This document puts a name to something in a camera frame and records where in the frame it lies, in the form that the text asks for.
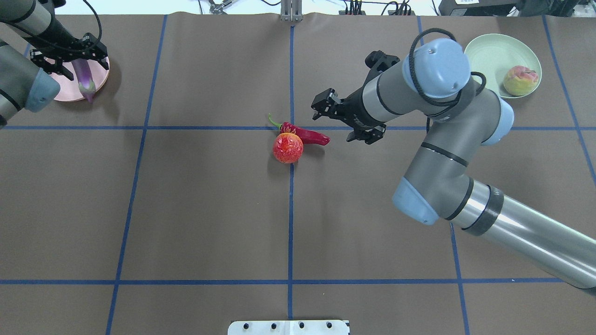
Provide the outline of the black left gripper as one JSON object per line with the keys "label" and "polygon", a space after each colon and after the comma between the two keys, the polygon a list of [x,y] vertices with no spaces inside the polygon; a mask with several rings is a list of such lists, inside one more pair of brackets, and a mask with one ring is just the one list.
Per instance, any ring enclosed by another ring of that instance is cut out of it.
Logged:
{"label": "black left gripper", "polygon": [[31,61],[49,75],[56,74],[74,81],[74,74],[64,63],[71,63],[76,59],[95,60],[104,70],[110,70],[106,45],[91,33],[84,34],[83,38],[78,40],[75,38],[68,46],[47,42],[41,38],[37,40],[45,46],[37,47],[31,44]]}

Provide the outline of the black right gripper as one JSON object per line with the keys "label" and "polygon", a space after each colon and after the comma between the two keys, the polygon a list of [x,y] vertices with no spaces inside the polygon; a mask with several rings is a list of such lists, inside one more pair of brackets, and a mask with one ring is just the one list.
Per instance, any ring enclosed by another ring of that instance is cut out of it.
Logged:
{"label": "black right gripper", "polygon": [[311,109],[314,111],[313,121],[328,117],[351,127],[346,142],[364,141],[371,145],[385,136],[386,125],[370,116],[364,106],[362,88],[345,98],[340,98],[335,89],[328,88],[313,98]]}

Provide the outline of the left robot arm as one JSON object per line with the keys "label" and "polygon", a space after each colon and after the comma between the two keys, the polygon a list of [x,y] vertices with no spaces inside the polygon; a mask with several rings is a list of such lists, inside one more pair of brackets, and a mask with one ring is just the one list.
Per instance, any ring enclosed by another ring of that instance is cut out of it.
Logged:
{"label": "left robot arm", "polygon": [[22,110],[40,112],[66,91],[93,102],[106,83],[110,60],[102,42],[102,22],[88,1],[98,36],[78,38],[57,18],[64,0],[3,0],[1,23],[26,44],[28,54],[1,40],[0,120],[6,127]]}

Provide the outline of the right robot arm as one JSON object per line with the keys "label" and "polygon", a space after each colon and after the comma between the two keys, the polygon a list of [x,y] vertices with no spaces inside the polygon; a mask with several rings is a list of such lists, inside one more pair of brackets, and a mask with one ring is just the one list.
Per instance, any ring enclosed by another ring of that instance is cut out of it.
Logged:
{"label": "right robot arm", "polygon": [[415,110],[424,113],[431,125],[394,192],[396,208],[426,225],[446,219],[594,295],[593,238],[466,173],[481,146],[508,134],[515,120],[511,106],[474,80],[453,37],[418,42],[402,60],[370,53],[362,87],[345,98],[332,88],[319,93],[311,105],[313,119],[339,120],[352,128],[347,141],[372,144],[383,138],[389,121]]}

